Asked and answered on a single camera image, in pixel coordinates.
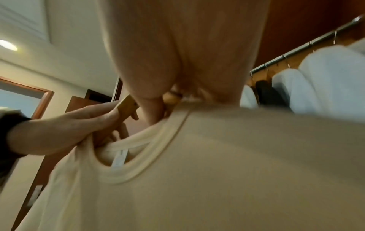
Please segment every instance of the ceiling light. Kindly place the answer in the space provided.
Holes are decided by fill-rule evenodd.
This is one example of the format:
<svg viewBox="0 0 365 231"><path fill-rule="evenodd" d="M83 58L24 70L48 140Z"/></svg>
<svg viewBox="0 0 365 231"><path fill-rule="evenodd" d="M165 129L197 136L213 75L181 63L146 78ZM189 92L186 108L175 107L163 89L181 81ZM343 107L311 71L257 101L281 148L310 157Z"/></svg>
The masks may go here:
<svg viewBox="0 0 365 231"><path fill-rule="evenodd" d="M8 41L5 41L5 40L0 40L0 46L3 46L6 49L9 49L9 50L12 50L12 51L17 51L18 50L18 48L14 44L12 44Z"/></svg>

